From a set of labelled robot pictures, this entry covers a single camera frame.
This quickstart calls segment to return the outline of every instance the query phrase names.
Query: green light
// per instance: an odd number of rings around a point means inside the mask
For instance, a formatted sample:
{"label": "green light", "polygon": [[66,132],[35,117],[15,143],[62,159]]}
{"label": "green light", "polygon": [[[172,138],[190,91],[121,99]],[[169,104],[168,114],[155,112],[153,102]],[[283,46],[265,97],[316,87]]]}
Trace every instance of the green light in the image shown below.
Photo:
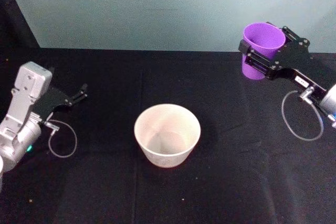
{"label": "green light", "polygon": [[27,148],[27,152],[30,152],[32,149],[33,149],[33,147],[32,147],[31,145],[28,146],[28,148]]}

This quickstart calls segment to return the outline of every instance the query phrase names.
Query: black bracket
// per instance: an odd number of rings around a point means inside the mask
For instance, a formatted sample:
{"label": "black bracket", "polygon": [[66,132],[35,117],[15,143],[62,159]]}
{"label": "black bracket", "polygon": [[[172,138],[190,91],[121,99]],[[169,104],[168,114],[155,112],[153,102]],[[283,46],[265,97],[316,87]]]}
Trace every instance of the black bracket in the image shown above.
{"label": "black bracket", "polygon": [[289,29],[287,26],[282,27],[282,32],[286,36],[286,43],[291,42],[291,41],[296,41],[302,46],[309,47],[310,41],[307,40],[306,38],[301,38],[299,37],[296,33],[294,33],[291,29]]}
{"label": "black bracket", "polygon": [[38,114],[44,123],[52,112],[68,110],[79,103],[87,95],[87,84],[84,84],[78,93],[69,97],[59,89],[50,86],[48,91],[35,103],[33,112]]}
{"label": "black bracket", "polygon": [[241,40],[238,50],[246,55],[245,63],[266,74],[270,70],[270,61],[258,51],[252,49],[251,45],[245,40]]}

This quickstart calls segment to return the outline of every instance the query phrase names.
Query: black fabric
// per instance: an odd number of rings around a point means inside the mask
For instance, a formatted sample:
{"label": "black fabric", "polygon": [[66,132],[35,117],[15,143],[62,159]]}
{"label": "black fabric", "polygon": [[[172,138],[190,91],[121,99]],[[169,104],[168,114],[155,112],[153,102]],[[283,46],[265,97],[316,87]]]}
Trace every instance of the black fabric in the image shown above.
{"label": "black fabric", "polygon": [[[316,57],[336,69],[335,55]],[[1,116],[17,70],[29,60],[54,66],[56,87],[71,94],[86,82],[90,94],[55,115],[78,134],[73,157],[54,157],[44,129],[33,150],[4,174],[3,223],[336,221],[335,131],[324,118],[320,140],[291,135],[280,106],[296,86],[245,78],[239,53],[15,49],[0,59]],[[184,106],[201,124],[199,143],[176,168],[152,165],[134,138],[137,116],[159,103]],[[298,133],[318,134],[316,116],[295,96],[286,114]],[[69,153],[70,132],[58,134],[53,146]]]}
{"label": "black fabric", "polygon": [[0,0],[0,48],[39,47],[15,0]]}

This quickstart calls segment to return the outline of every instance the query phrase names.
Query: plastic cup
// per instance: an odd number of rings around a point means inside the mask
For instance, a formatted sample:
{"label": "plastic cup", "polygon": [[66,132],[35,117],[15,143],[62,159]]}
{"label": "plastic cup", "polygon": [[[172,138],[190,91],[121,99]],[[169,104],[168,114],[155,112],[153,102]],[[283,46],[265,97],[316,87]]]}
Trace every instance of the plastic cup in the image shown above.
{"label": "plastic cup", "polygon": [[[248,42],[253,49],[272,59],[277,50],[286,41],[286,37],[281,29],[268,23],[253,23],[244,28],[243,39]],[[246,55],[243,55],[243,74],[253,80],[261,80],[265,77],[263,73],[245,63]]]}
{"label": "plastic cup", "polygon": [[188,157],[201,135],[195,115],[175,104],[159,104],[143,111],[134,125],[135,138],[148,160],[170,168]]}

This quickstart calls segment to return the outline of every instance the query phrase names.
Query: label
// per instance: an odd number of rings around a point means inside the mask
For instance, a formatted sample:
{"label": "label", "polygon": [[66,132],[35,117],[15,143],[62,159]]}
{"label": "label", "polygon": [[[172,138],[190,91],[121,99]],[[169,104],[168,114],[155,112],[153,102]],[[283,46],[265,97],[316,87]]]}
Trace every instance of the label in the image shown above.
{"label": "label", "polygon": [[303,80],[301,77],[296,76],[295,77],[295,81],[300,83],[302,86],[304,86],[305,88],[307,88],[309,86],[309,83],[306,82],[305,80]]}

